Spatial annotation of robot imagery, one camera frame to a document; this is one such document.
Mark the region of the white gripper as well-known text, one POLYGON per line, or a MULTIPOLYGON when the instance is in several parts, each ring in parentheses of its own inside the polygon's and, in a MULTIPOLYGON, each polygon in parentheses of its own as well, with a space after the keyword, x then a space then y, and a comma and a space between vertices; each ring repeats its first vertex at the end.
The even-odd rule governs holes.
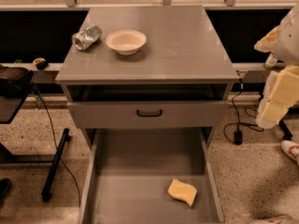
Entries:
POLYGON ((281 71, 271 71, 263 89, 256 124, 271 129, 282 120, 289 109, 299 101, 299 3, 260 39, 254 48, 260 52, 274 52, 287 65, 281 71))

